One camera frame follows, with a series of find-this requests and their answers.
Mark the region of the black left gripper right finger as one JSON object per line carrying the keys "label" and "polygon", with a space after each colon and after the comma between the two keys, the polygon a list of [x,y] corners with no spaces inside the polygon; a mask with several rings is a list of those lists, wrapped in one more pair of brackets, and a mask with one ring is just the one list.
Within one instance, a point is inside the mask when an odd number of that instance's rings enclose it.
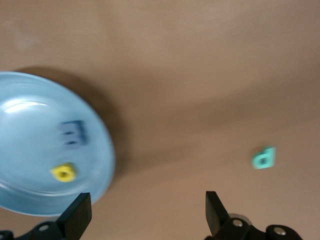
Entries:
{"label": "black left gripper right finger", "polygon": [[205,240],[264,240],[265,233],[239,217],[230,217],[218,194],[205,194],[205,217],[211,235]]}

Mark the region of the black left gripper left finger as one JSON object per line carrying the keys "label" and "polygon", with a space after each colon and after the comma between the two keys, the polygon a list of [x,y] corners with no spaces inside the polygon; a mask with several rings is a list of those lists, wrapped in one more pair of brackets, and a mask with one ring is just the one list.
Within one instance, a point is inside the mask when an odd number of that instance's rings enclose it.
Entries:
{"label": "black left gripper left finger", "polygon": [[91,195],[81,193],[56,221],[37,225],[32,240],[79,240],[92,220]]}

